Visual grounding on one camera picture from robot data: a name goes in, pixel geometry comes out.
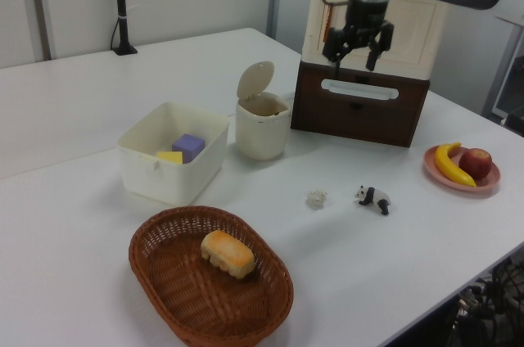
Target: bread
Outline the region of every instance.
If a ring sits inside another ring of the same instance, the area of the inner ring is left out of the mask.
[[[237,279],[255,269],[253,252],[226,232],[215,230],[201,243],[202,257]]]

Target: brown woven basket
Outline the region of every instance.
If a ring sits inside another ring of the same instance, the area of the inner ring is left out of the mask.
[[[248,246],[255,270],[237,280],[201,257],[206,234],[222,230]],[[282,324],[293,303],[285,265],[242,219],[184,206],[147,220],[134,234],[129,262],[156,311],[191,347],[248,347]]]

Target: banana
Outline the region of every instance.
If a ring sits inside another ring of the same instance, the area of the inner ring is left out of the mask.
[[[451,144],[442,144],[436,148],[435,164],[436,167],[452,182],[460,183],[466,186],[475,187],[477,184],[473,178],[460,169],[451,159],[449,153],[460,146],[460,142],[453,142]]]

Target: plate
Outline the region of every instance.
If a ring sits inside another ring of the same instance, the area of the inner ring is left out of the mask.
[[[435,151],[438,146],[433,146],[429,148],[424,154],[424,167],[426,171],[437,181],[444,183],[447,187],[451,187],[456,190],[461,190],[463,192],[488,192],[490,191],[500,180],[500,170],[495,163],[491,167],[490,173],[487,176],[479,181],[475,181],[477,184],[476,187],[461,185],[460,183],[455,183],[450,181],[436,166],[435,164]],[[460,156],[467,151],[467,148],[459,146],[458,148],[453,149],[449,152],[449,158],[456,165],[459,165]]]

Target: drawer handle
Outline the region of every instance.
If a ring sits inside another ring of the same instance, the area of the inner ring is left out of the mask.
[[[350,103],[351,110],[362,110],[364,108],[364,104],[361,103]]]
[[[347,83],[335,79],[324,79],[321,86],[329,92],[374,100],[392,100],[399,96],[399,91],[394,88],[377,87],[363,83]]]

